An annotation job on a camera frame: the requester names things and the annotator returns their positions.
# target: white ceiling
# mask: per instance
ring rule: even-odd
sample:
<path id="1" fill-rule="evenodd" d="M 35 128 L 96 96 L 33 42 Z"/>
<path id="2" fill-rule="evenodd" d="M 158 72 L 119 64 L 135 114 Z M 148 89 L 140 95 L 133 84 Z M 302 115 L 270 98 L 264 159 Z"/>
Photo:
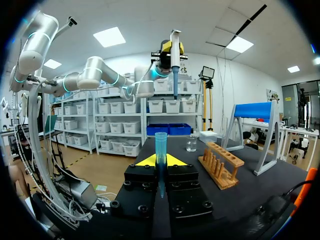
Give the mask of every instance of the white ceiling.
<path id="1" fill-rule="evenodd" d="M 225 49 L 239 28 L 264 4 L 267 8 L 239 36 L 254 43 L 244 53 Z M 40 7 L 62 26 L 69 16 L 73 26 L 52 42 L 46 59 L 62 63 L 43 67 L 46 78 L 82 66 L 91 56 L 104 59 L 157 51 L 172 29 L 182 31 L 187 53 L 226 57 L 278 80 L 315 73 L 313 53 L 300 27 L 277 0 L 47 0 Z M 94 33 L 118 27 L 125 44 L 103 48 Z M 19 53 L 16 41 L 9 58 L 12 68 Z M 298 65 L 300 72 L 287 68 Z"/>

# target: wooden floor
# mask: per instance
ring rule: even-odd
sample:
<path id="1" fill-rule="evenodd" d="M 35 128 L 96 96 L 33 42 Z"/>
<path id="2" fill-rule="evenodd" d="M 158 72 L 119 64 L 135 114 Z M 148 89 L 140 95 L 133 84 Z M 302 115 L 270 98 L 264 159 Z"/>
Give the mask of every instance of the wooden floor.
<path id="1" fill-rule="evenodd" d="M 128 165 L 134 163 L 135 157 L 126 157 L 120 155 L 100 154 L 96 152 L 88 154 L 88 151 L 80 150 L 73 147 L 64 147 L 60 145 L 60 149 L 63 154 L 63 161 L 68 170 L 73 172 L 78 178 L 89 181 L 94 188 L 97 185 L 107 186 L 106 192 L 96 191 L 97 194 L 101 193 L 115 193 L 117 194 L 122 186 L 125 177 L 124 172 Z M 9 154 L 10 148 L 6 147 L 6 151 Z M 32 178 L 25 173 L 25 166 L 20 159 L 10 162 L 11 165 L 18 165 L 24 172 L 24 177 L 27 183 L 30 184 L 30 188 L 35 186 Z M 49 162 L 49 169 L 52 172 L 52 164 Z M 19 187 L 19 183 L 16 183 L 17 194 L 23 200 L 25 197 Z"/>

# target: blue storage bin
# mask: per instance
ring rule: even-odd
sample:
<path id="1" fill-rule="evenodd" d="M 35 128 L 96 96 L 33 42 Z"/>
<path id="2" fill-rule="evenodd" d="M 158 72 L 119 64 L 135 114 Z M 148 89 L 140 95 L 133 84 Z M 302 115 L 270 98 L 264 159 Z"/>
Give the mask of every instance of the blue storage bin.
<path id="1" fill-rule="evenodd" d="M 169 124 L 170 135 L 190 135 L 191 126 L 186 123 L 170 123 Z"/>
<path id="2" fill-rule="evenodd" d="M 169 134 L 169 124 L 155 123 L 155 124 L 149 124 L 146 127 L 146 134 L 149 136 L 154 136 L 158 132 L 163 132 L 163 133 Z"/>

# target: ceiling panel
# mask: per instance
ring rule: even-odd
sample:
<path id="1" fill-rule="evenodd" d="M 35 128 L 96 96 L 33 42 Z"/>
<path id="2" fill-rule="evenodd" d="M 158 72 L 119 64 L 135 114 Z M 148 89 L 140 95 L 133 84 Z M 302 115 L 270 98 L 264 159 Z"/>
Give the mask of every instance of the ceiling panel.
<path id="1" fill-rule="evenodd" d="M 245 16 L 227 8 L 216 27 L 235 34 L 246 20 Z"/>
<path id="2" fill-rule="evenodd" d="M 264 3 L 260 0 L 233 0 L 229 8 L 241 13 L 248 19 L 251 18 Z"/>
<path id="3" fill-rule="evenodd" d="M 215 28 L 207 42 L 227 46 L 234 36 L 234 34 L 228 31 Z"/>
<path id="4" fill-rule="evenodd" d="M 213 45 L 210 43 L 204 43 L 198 53 L 210 56 L 217 56 L 224 48 L 222 46 Z"/>
<path id="5" fill-rule="evenodd" d="M 237 51 L 233 51 L 231 49 L 228 48 L 224 48 L 223 50 L 221 50 L 221 52 L 219 53 L 218 57 L 219 58 L 226 58 L 228 60 L 232 60 L 234 59 L 236 56 L 238 56 L 240 53 Z"/>

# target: plastic tube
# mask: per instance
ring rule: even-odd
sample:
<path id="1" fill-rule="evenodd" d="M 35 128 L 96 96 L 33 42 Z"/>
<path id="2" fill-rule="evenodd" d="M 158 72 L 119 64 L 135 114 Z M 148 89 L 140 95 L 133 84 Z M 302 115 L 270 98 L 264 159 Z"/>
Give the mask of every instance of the plastic tube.
<path id="1" fill-rule="evenodd" d="M 179 74 L 179 67 L 173 66 L 172 67 L 173 73 L 173 97 L 176 100 L 178 98 L 178 74 Z"/>
<path id="2" fill-rule="evenodd" d="M 161 198 L 165 195 L 165 174 L 167 169 L 167 133 L 155 133 L 155 156 L 158 174 L 158 186 Z"/>

